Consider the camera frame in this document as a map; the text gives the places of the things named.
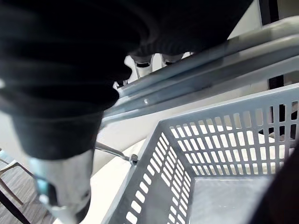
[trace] gray plastic basket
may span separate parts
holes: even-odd
[[[293,84],[160,121],[104,222],[246,223],[299,135],[298,100]]]

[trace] wooden floor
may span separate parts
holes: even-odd
[[[13,158],[0,151],[0,158],[7,162],[11,162]],[[0,168],[6,166],[0,161]],[[30,221],[31,224],[52,224],[54,217],[52,217],[47,210],[39,203],[34,182],[31,176],[25,173],[21,168],[16,167],[0,176],[0,178],[7,184],[7,186],[18,196],[24,203],[19,205],[1,186],[0,190],[3,192],[14,205],[23,213],[23,215]],[[21,224],[1,203],[0,203],[0,224]]]

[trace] metal bracket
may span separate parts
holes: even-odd
[[[124,153],[122,153],[114,148],[111,148],[109,146],[106,146],[100,142],[96,142],[94,148],[97,150],[121,157],[123,160],[130,162],[134,166],[138,162],[138,156],[136,154],[131,154],[130,156],[126,156]]]

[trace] basket bottom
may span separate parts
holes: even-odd
[[[195,178],[190,224],[246,224],[271,176]]]

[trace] dark fabric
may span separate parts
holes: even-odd
[[[114,81],[131,74],[126,55],[215,46],[251,2],[2,0],[0,78],[6,86],[0,109],[13,115],[27,154],[59,159],[82,153],[94,145],[102,112],[119,97]],[[83,133],[88,126],[93,133]],[[67,150],[67,142],[78,144]]]
[[[0,202],[9,210],[14,217],[16,217],[23,224],[30,224],[30,222],[23,216],[17,207],[0,191]]]

